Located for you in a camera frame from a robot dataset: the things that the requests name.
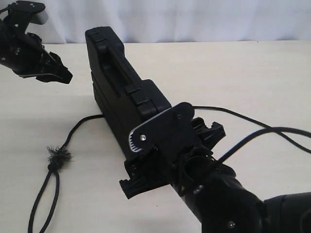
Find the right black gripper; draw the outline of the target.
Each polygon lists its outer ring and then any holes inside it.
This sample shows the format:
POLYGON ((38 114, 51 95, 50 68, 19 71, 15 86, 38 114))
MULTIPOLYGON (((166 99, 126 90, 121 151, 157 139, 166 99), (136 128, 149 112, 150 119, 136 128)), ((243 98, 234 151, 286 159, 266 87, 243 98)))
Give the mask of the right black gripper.
POLYGON ((155 144, 161 155, 125 160, 129 179, 119 183, 128 199, 168 184, 182 194, 195 182, 194 177, 186 174, 187 163, 194 162, 190 167, 197 176, 204 161, 214 161, 212 149, 226 136, 223 125, 213 122, 211 127, 207 127, 200 117, 177 123, 165 133, 165 137, 155 144))

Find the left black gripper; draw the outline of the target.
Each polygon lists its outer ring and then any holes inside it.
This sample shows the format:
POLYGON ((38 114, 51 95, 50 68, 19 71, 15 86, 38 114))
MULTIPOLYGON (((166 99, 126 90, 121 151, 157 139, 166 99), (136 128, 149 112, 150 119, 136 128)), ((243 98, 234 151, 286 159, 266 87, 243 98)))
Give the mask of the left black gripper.
POLYGON ((73 77, 59 55, 47 52, 38 35, 20 26, 1 26, 0 64, 22 78, 35 77, 43 83, 69 84, 73 77))

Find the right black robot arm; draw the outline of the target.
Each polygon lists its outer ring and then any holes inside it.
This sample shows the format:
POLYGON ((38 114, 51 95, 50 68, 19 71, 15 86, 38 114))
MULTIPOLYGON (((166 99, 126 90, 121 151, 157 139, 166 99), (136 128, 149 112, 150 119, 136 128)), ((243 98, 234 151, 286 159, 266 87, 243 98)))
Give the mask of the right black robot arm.
POLYGON ((207 127, 200 117, 152 119, 129 132, 127 140, 134 156, 125 163, 129 179, 121 180, 120 185, 128 198, 170 185, 204 233, 308 233, 310 193, 261 200, 225 164, 248 142, 267 133, 311 135, 295 128, 267 127, 215 159, 212 148, 225 137, 221 124, 207 127))

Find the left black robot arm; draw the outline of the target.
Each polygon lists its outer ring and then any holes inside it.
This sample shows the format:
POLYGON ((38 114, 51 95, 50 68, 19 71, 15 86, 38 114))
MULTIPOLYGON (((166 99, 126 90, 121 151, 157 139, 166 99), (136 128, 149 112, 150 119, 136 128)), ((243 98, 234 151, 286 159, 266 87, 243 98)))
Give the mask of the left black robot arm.
POLYGON ((6 16, 0 21, 0 64, 22 78, 69 84, 73 75, 59 55, 45 50, 42 39, 27 33, 31 16, 6 16))

